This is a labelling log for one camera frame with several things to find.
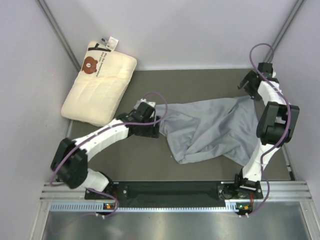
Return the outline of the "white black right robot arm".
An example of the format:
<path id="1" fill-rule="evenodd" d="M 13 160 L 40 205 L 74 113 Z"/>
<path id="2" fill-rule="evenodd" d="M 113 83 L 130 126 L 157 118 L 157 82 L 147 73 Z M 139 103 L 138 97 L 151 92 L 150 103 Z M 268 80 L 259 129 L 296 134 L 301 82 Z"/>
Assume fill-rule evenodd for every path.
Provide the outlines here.
<path id="1" fill-rule="evenodd" d="M 292 139 L 300 113 L 298 106 L 286 103 L 278 80 L 270 80 L 270 83 L 262 80 L 251 70 L 238 85 L 253 100 L 262 100 L 265 106 L 256 129 L 257 145 L 249 162 L 235 177 L 233 192 L 239 198 L 261 189 L 262 173 L 272 156 Z"/>

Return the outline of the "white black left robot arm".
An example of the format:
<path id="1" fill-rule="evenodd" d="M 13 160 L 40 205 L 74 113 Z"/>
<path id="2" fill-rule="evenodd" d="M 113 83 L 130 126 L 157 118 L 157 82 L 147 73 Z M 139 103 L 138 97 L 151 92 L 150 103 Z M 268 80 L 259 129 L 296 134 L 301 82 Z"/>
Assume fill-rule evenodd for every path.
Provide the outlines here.
<path id="1" fill-rule="evenodd" d="M 63 139 L 51 163 L 52 184 L 59 178 L 70 189 L 86 188 L 94 190 L 102 198 L 109 198 L 114 191 L 114 183 L 104 173 L 89 168 L 89 161 L 110 145 L 132 135 L 158 138 L 161 117 L 136 113 L 122 113 L 106 126 L 86 136 Z"/>

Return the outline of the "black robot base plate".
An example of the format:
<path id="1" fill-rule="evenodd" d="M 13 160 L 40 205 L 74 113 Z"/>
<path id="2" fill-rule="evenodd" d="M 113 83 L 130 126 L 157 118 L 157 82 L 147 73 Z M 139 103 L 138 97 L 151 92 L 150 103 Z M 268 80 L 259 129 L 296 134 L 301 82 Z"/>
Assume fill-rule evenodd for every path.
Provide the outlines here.
<path id="1" fill-rule="evenodd" d="M 102 191 L 119 200 L 132 199 L 139 194 L 178 196 L 204 194 L 213 199 L 245 200 L 263 198 L 259 183 L 241 188 L 232 181 L 118 181 L 111 182 Z"/>

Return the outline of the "grey fabric pillowcase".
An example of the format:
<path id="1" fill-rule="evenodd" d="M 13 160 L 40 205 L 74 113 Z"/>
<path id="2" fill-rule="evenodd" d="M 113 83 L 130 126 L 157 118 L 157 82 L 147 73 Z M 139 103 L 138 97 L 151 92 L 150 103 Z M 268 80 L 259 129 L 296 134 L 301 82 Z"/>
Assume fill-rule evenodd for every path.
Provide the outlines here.
<path id="1" fill-rule="evenodd" d="M 258 118 L 249 96 L 157 105 L 159 131 L 178 164 L 220 156 L 245 166 L 258 143 Z"/>

